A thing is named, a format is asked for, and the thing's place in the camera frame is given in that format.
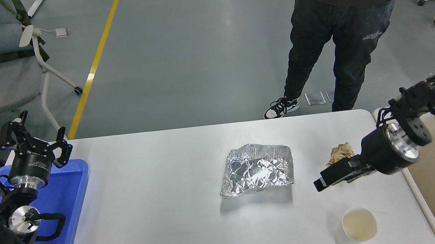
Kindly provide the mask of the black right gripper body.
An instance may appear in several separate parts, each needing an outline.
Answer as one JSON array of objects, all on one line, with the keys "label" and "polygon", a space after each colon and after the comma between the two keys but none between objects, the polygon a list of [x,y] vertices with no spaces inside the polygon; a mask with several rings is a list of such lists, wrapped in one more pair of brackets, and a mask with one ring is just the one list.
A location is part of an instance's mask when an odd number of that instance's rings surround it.
[{"label": "black right gripper body", "polygon": [[386,175],[400,170],[396,150],[387,138],[386,127],[376,128],[365,136],[361,143],[361,157],[371,168]]}]

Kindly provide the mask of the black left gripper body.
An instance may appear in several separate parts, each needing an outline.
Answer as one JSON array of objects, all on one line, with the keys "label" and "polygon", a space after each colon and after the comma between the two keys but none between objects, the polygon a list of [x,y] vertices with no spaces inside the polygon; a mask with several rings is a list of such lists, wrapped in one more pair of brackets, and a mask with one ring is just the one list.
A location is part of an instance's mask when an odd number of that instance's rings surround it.
[{"label": "black left gripper body", "polygon": [[53,154],[44,152],[48,146],[46,142],[19,145],[8,175],[9,184],[18,184],[22,176],[49,180]]}]

